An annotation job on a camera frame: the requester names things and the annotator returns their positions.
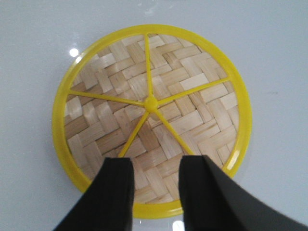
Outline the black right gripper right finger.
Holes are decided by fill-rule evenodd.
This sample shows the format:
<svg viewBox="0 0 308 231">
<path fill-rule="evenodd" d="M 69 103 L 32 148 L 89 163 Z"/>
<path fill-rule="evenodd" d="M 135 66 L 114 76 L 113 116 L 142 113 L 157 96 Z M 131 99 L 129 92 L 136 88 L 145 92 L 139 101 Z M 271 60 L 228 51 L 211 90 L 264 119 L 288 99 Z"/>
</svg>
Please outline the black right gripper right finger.
<svg viewBox="0 0 308 231">
<path fill-rule="evenodd" d="M 181 159 L 179 193 L 187 231 L 308 229 L 245 191 L 206 155 Z"/>
</svg>

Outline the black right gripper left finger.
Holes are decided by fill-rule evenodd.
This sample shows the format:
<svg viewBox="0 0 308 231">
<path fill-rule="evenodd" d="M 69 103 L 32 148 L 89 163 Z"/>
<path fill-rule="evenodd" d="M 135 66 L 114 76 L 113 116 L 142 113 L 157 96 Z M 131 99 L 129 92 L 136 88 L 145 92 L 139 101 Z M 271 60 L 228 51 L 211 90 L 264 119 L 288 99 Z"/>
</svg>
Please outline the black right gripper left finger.
<svg viewBox="0 0 308 231">
<path fill-rule="evenodd" d="M 130 231 L 134 170 L 129 158 L 106 158 L 92 184 L 57 231 Z"/>
</svg>

